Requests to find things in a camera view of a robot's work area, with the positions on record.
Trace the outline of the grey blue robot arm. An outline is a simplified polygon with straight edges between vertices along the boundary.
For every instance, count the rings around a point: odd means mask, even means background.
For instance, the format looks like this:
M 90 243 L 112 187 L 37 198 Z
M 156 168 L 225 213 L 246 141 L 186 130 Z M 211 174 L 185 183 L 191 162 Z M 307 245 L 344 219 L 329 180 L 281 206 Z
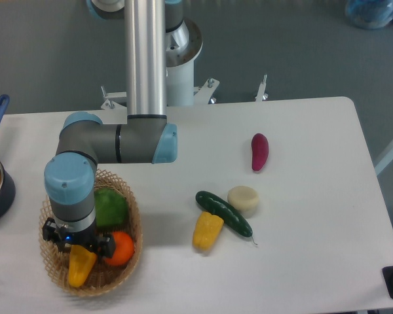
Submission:
M 176 125 L 167 121 L 164 1 L 126 1 L 125 124 L 104 124 L 95 114 L 69 115 L 55 156 L 44 171 L 53 216 L 42 237 L 63 250 L 79 245 L 110 258 L 112 235 L 96 227 L 94 182 L 99 164 L 171 163 L 178 155 Z

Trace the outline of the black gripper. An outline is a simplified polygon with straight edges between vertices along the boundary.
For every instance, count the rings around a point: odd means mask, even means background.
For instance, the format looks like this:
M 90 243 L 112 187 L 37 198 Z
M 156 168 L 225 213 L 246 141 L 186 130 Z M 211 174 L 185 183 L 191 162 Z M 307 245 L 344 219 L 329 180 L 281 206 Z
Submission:
M 55 219 L 48 217 L 42 227 L 42 237 L 53 243 L 59 252 L 65 251 L 69 245 L 80 245 L 86 250 L 102 258 L 112 258 L 116 243 L 112 234 L 96 235 L 95 226 L 72 232 L 65 225 L 58 226 Z

